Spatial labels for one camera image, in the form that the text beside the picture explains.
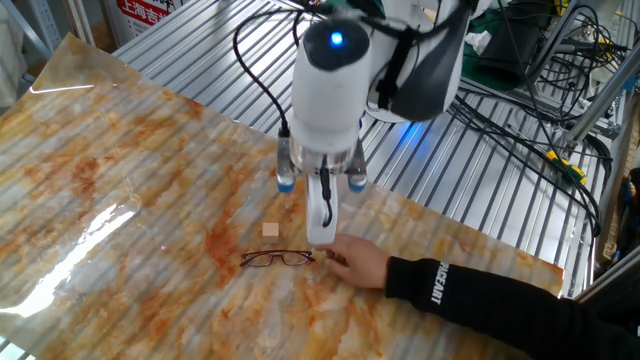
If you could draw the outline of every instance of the glasses lens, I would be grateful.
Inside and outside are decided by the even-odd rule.
[[[298,253],[284,253],[282,260],[287,265],[301,265],[307,262],[307,257]]]
[[[249,260],[247,265],[249,266],[267,266],[271,263],[271,255],[262,254],[262,255],[253,255],[253,258]]]

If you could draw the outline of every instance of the marble-patterned sheet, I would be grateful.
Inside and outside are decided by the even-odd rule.
[[[0,336],[39,359],[514,359],[507,346],[356,290],[308,250],[305,185],[275,140],[68,36],[0,118]],[[559,293],[562,271],[370,184],[339,231]],[[267,245],[262,223],[279,223]]]

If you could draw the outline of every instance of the person's arm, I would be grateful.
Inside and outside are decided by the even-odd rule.
[[[327,265],[354,285],[384,288],[389,298],[407,300],[534,359],[640,359],[638,338],[533,285],[432,259],[389,258],[372,242],[350,236],[318,249],[344,257],[346,266],[332,260]]]

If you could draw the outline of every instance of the small wooden block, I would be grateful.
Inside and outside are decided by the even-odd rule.
[[[280,226],[278,223],[262,223],[262,236],[278,236],[280,235]]]

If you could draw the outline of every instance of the red sign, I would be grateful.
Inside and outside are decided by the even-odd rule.
[[[124,15],[151,26],[169,15],[167,10],[146,3],[144,0],[116,0],[116,3]]]

